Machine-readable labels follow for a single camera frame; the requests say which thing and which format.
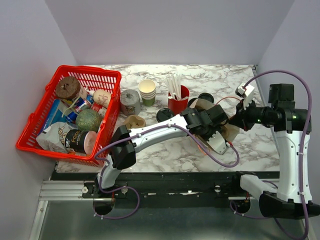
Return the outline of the beige paper bag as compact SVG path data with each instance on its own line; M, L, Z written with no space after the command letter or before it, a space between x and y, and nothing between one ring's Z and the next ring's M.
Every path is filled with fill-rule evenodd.
M223 127L222 127L222 132L221 134L224 135L224 138L226 139L226 135L227 134L234 134L235 137L239 134L240 132L240 128L237 127L237 126L234 126L234 125L231 125L229 123L227 123L226 121L224 121L223 123ZM200 135L194 135L197 139L199 139L205 146L205 148L208 150L208 151L213 151L206 142L204 142L201 138L200 138Z

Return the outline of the black cup lid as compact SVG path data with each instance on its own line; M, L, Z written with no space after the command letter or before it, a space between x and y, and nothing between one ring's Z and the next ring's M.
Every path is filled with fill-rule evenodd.
M174 117L175 114L173 113L172 110L170 110L167 107L161 108L157 113L156 113L156 120L158 123L167 121Z

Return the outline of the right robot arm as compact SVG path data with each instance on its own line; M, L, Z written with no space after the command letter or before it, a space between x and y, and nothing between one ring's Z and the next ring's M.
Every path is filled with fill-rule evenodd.
M273 128L279 154L278 188L272 188L253 173L242 172L240 178L230 183L230 191L236 196L250 193L258 200L260 212L266 218L303 219L301 197L305 199L307 215L319 216L320 206L313 203L308 186L307 151L311 127L307 128L304 143L301 143L308 111L295 107L292 84L270 85L268 102L271 106L266 107L256 106L254 90L250 84L241 83L237 87L235 93L242 100L229 123L245 131L254 124Z

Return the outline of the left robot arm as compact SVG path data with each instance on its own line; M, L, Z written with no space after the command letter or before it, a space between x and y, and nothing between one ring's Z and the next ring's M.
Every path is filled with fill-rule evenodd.
M129 130L121 125L111 142L95 155L101 160L99 155L108 152L93 191L101 198L107 197L120 172L136 164L136 154L142 150L163 141L193 135L208 142L228 120L223 108L215 105L208 110L188 107L168 120L141 128Z

